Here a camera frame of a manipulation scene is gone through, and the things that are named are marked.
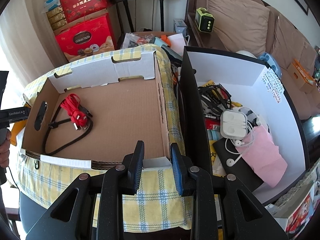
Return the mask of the person's left hand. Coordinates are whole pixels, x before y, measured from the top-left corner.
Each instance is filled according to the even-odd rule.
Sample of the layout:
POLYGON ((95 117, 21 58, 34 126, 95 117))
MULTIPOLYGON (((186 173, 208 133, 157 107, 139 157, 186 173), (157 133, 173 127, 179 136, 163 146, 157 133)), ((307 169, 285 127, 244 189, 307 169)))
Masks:
POLYGON ((10 139, 11 132, 7 129, 6 139, 0 146, 0 165, 2 168, 7 168, 9 166, 10 139))

